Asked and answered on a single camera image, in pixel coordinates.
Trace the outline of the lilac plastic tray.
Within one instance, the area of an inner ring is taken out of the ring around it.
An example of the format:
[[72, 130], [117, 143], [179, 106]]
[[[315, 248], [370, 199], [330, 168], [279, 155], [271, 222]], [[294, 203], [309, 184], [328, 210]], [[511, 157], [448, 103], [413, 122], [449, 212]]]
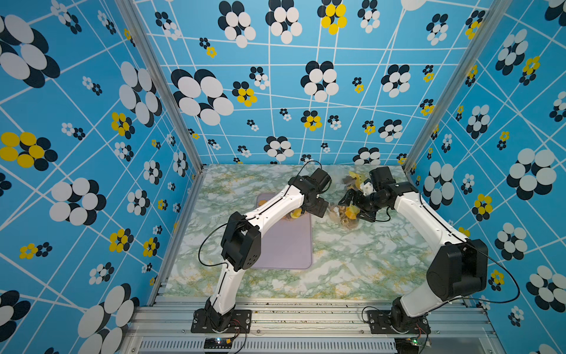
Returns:
[[262, 193], [256, 208], [246, 219], [260, 227], [261, 251], [254, 269], [305, 270], [312, 265], [312, 223], [305, 212], [295, 221], [284, 217], [301, 206], [303, 196], [295, 188], [285, 187], [277, 194]]

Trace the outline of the ziploc bag of cookies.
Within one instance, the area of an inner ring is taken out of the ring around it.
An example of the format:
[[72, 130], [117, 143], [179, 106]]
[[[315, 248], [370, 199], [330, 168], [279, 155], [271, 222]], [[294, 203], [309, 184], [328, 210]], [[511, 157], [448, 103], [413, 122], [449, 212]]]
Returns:
[[302, 208], [296, 208], [289, 212], [284, 219], [288, 221], [295, 221], [301, 218], [303, 214], [305, 214], [305, 211]]
[[328, 207], [330, 220], [347, 230], [355, 230], [358, 228], [360, 219], [358, 215], [361, 210], [356, 206], [338, 206], [330, 204]]
[[349, 171], [345, 177], [342, 178], [342, 183], [346, 188], [354, 190], [362, 190], [365, 182], [368, 180], [367, 176], [364, 174], [359, 174], [354, 171]]

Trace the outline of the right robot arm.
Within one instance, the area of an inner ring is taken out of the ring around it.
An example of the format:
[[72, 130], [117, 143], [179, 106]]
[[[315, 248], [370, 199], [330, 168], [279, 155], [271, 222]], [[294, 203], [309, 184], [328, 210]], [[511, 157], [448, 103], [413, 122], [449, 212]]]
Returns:
[[377, 220], [380, 209], [396, 210], [413, 224], [434, 253], [424, 283], [392, 303], [389, 321], [397, 332], [408, 332], [431, 311], [486, 288], [486, 244], [451, 227], [424, 203], [414, 185], [396, 181], [389, 168], [372, 170], [368, 179], [347, 190], [338, 204], [358, 208], [358, 217], [368, 222]]

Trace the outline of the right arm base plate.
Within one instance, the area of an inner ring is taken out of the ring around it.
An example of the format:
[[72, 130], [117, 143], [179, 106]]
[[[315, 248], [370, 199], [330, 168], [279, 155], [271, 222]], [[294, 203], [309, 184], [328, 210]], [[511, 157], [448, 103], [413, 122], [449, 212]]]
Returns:
[[365, 312], [364, 319], [372, 334], [424, 336], [431, 333], [426, 317], [407, 317], [403, 313], [370, 310]]

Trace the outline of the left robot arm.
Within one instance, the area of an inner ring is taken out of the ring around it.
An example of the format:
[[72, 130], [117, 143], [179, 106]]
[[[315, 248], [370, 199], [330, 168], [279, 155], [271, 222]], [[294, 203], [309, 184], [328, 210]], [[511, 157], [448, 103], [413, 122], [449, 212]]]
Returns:
[[321, 195], [330, 186], [332, 179], [322, 168], [311, 175], [300, 173], [290, 178], [287, 185], [264, 205], [247, 212], [234, 212], [221, 227], [223, 261], [215, 293], [203, 308], [205, 319], [212, 330], [223, 332], [236, 323], [233, 319], [235, 302], [245, 272], [260, 258], [262, 237], [286, 215], [301, 209], [318, 218], [324, 217], [329, 206]]

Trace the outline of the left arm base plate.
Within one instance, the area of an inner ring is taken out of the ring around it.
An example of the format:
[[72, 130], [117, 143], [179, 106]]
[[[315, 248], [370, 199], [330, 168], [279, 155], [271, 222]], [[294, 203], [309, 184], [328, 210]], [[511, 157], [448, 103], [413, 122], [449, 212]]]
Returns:
[[194, 312], [191, 333], [250, 333], [252, 311], [233, 309], [219, 315], [214, 309], [198, 309]]

